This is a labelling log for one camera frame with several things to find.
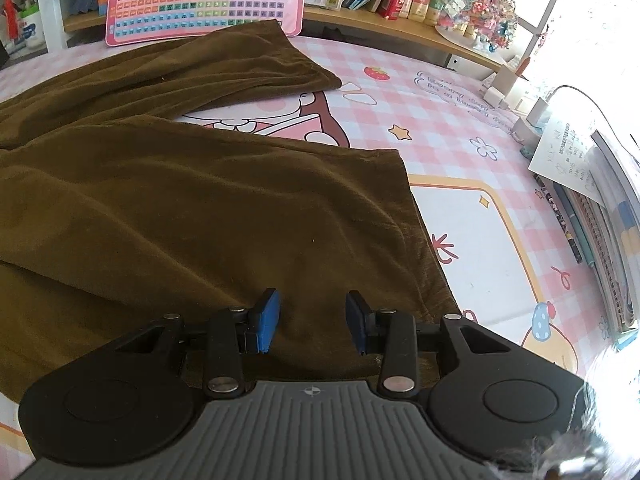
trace wooden shelf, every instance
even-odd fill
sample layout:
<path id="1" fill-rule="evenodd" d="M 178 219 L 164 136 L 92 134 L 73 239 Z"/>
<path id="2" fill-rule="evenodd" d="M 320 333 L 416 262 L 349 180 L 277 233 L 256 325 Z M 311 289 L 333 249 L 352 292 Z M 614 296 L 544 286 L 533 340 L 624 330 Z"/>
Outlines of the wooden shelf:
<path id="1" fill-rule="evenodd" d="M 95 27 L 97 25 L 104 25 L 107 21 L 106 16 L 101 16 L 98 11 L 84 12 L 82 14 L 76 14 L 75 16 L 69 16 L 62 20 L 65 26 L 65 32 L 75 32 L 76 30 L 83 30 L 84 28 Z"/>
<path id="2" fill-rule="evenodd" d="M 435 27 L 413 22 L 412 20 L 404 18 L 386 20 L 368 10 L 341 9 L 336 11 L 317 7 L 305 7 L 304 18 L 313 22 L 343 25 L 413 41 L 414 43 L 423 44 L 474 61 L 496 72 L 500 70 L 501 65 L 499 63 L 445 40 L 436 31 Z M 104 23 L 105 17 L 99 16 L 97 12 L 69 16 L 64 20 L 65 32 L 73 32 L 83 28 L 94 27 L 95 25 L 103 25 Z"/>

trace white cable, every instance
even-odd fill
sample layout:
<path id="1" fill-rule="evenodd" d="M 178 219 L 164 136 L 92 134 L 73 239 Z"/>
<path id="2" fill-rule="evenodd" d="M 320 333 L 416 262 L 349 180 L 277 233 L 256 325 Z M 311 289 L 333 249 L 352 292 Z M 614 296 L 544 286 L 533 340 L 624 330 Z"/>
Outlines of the white cable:
<path id="1" fill-rule="evenodd" d="M 609 120 L 607 119 L 607 116 L 604 114 L 604 112 L 602 111 L 602 108 L 600 108 L 600 106 L 598 106 L 598 103 L 596 101 L 593 100 L 593 98 L 591 98 L 586 92 L 583 92 L 582 90 L 580 90 L 579 88 L 576 88 L 575 86 L 571 86 L 571 85 L 560 85 L 559 87 L 557 87 L 555 90 L 553 90 L 549 95 L 546 96 L 546 102 L 548 103 L 549 100 L 556 94 L 556 92 L 561 89 L 561 88 L 571 88 L 572 90 L 575 90 L 577 92 L 579 92 L 580 94 L 584 95 L 589 101 L 591 101 L 595 107 L 598 109 L 598 111 L 600 112 L 600 114 L 602 115 L 602 117 L 604 118 L 605 121 L 607 121 L 607 125 L 609 126 L 609 129 L 611 130 L 611 133 L 613 134 L 614 137 L 616 137 L 616 140 L 619 142 L 620 146 L 622 146 L 625 151 L 633 158 L 633 160 L 635 160 L 636 164 L 638 164 L 638 166 L 640 166 L 640 160 L 638 160 L 638 158 L 631 153 L 627 148 L 624 142 L 620 141 L 620 138 L 618 137 L 618 134 L 616 133 L 616 131 L 613 129 L 613 126 L 611 126 L 611 123 L 609 122 Z M 633 142 L 636 144 L 636 146 L 638 145 L 638 143 L 636 142 L 636 140 L 634 139 L 633 135 L 629 135 L 629 137 L 631 137 L 631 140 L 633 140 Z"/>
<path id="2" fill-rule="evenodd" d="M 582 90 L 580 90 L 579 88 L 576 88 L 575 86 L 571 86 L 571 85 L 560 85 L 559 87 L 557 87 L 555 90 L 553 90 L 547 97 L 546 97 L 546 102 L 548 103 L 549 100 L 556 94 L 556 92 L 561 89 L 561 88 L 571 88 L 573 90 L 575 90 L 576 92 L 580 92 L 582 95 L 584 95 L 589 101 L 591 101 L 595 107 L 598 109 L 598 111 L 600 112 L 600 114 L 602 115 L 602 117 L 604 118 L 605 121 L 607 121 L 607 124 L 609 125 L 609 129 L 612 131 L 613 135 L 618 138 L 618 136 L 616 135 L 615 131 L 613 130 L 613 126 L 611 126 L 611 123 L 609 122 L 609 120 L 607 119 L 607 116 L 604 114 L 604 112 L 602 111 L 602 109 L 598 106 L 598 103 L 596 101 L 594 101 L 586 92 L 583 92 Z"/>

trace cartoon character print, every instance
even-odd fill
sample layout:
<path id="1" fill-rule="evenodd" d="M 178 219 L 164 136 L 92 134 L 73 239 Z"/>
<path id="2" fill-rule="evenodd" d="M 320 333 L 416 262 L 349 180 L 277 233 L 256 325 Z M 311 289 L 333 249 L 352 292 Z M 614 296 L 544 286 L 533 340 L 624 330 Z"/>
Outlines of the cartoon character print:
<path id="1" fill-rule="evenodd" d="M 555 317 L 556 308 L 553 303 L 547 301 L 537 304 L 531 328 L 524 336 L 522 346 L 575 374 L 578 371 L 578 355 L 571 342 L 551 323 Z"/>
<path id="2" fill-rule="evenodd" d="M 324 92 L 190 112 L 179 120 L 206 128 L 309 140 L 345 148 L 350 145 L 344 130 L 329 111 Z"/>

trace bookshelf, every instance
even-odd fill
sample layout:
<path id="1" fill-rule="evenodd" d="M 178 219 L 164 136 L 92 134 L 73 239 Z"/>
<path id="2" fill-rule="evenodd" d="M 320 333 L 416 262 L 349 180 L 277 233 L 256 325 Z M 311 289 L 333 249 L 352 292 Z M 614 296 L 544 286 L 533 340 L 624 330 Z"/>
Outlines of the bookshelf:
<path id="1" fill-rule="evenodd" d="M 353 27 L 359 30 L 368 30 L 369 32 L 412 41 L 423 44 L 424 46 L 436 48 L 437 50 L 442 50 L 449 54 L 464 57 L 496 72 L 500 69 L 499 63 L 445 40 L 434 27 L 423 23 L 412 22 L 406 19 L 385 20 L 382 16 L 363 9 L 327 10 L 319 9 L 318 7 L 305 7 L 304 18 L 312 22 Z M 99 16 L 97 12 L 69 16 L 63 20 L 65 32 L 75 32 L 76 30 L 103 24 L 104 16 Z"/>
<path id="2" fill-rule="evenodd" d="M 66 40 L 68 40 L 70 34 L 84 28 L 104 24 L 104 18 L 100 17 L 96 12 L 89 12 L 87 14 L 80 14 L 77 16 L 68 16 L 65 5 L 66 2 L 64 0 L 38 1 L 40 3 L 40 12 L 42 13 L 47 48 L 50 52 L 66 48 Z M 538 40 L 538 34 L 540 34 L 545 27 L 555 1 L 556 0 L 549 1 L 543 18 L 537 25 L 528 23 L 526 20 L 519 19 L 520 25 L 532 33 L 532 40 L 527 47 L 526 55 L 529 55 L 533 50 L 533 47 Z M 315 7 L 306 7 L 304 17 L 306 20 L 313 22 L 342 25 L 345 27 L 353 27 L 360 30 L 384 34 L 386 36 L 401 38 L 403 40 L 423 44 L 454 56 L 470 60 L 494 71 L 499 69 L 499 65 L 495 61 L 487 59 L 480 54 L 471 52 L 445 40 L 437 33 L 434 27 L 429 27 L 422 23 L 415 23 L 410 20 L 384 20 L 382 17 L 366 10 L 341 9 L 338 11 L 331 11 Z"/>

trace pen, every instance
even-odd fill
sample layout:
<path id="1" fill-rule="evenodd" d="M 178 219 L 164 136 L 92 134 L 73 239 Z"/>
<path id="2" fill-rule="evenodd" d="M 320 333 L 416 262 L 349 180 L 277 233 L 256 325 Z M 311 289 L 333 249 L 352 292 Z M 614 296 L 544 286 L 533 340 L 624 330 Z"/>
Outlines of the pen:
<path id="1" fill-rule="evenodd" d="M 558 223 L 562 228 L 562 232 L 564 232 L 564 237 L 569 242 L 569 247 L 571 247 L 571 250 L 574 253 L 575 261 L 580 264 L 582 262 L 582 256 L 580 255 L 580 251 L 578 250 L 578 245 L 575 243 L 574 236 L 571 234 L 571 232 L 567 228 L 566 222 L 564 221 L 564 218 L 562 217 L 562 213 L 558 209 L 556 202 L 554 202 L 554 199 L 551 196 L 551 193 L 548 192 L 548 189 L 546 188 L 545 183 L 542 182 L 542 179 L 540 178 L 540 176 L 537 173 L 534 173 L 533 178 L 536 179 L 536 182 L 540 186 L 540 191 L 545 196 L 546 201 L 549 202 L 551 209 L 554 210 L 554 214 L 556 215 L 556 220 L 558 220 Z"/>

